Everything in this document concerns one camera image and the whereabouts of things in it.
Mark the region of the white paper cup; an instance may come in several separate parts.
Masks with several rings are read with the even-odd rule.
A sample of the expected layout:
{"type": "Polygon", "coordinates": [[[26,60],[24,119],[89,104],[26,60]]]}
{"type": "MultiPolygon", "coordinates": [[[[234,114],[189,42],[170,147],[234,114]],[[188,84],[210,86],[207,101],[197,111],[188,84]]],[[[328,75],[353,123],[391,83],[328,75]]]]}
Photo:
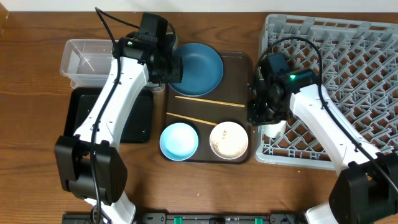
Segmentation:
{"type": "Polygon", "coordinates": [[[264,134],[269,138],[278,138],[285,133],[286,121],[280,121],[276,124],[267,124],[264,128],[264,134]]]}

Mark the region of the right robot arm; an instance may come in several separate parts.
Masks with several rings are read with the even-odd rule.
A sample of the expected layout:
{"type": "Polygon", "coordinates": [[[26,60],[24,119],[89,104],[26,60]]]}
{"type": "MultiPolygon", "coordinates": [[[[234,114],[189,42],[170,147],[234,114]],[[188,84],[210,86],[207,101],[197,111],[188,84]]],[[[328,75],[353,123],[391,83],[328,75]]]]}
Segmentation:
{"type": "Polygon", "coordinates": [[[333,163],[338,179],[327,202],[305,212],[307,223],[374,223],[397,214],[397,154],[367,142],[329,99],[310,69],[256,72],[248,121],[276,138],[296,116],[333,163]]]}

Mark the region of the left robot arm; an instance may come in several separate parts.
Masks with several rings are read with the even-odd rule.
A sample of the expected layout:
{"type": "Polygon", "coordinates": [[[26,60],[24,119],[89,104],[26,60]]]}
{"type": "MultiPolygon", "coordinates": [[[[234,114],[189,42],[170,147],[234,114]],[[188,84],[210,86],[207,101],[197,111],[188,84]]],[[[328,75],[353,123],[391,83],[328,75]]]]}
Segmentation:
{"type": "Polygon", "coordinates": [[[148,83],[180,82],[182,60],[172,53],[178,39],[167,34],[116,42],[108,78],[92,110],[72,136],[60,136],[55,158],[64,191],[91,204],[92,223],[132,223],[136,206],[124,189],[127,167],[119,154],[131,109],[148,83]]]}

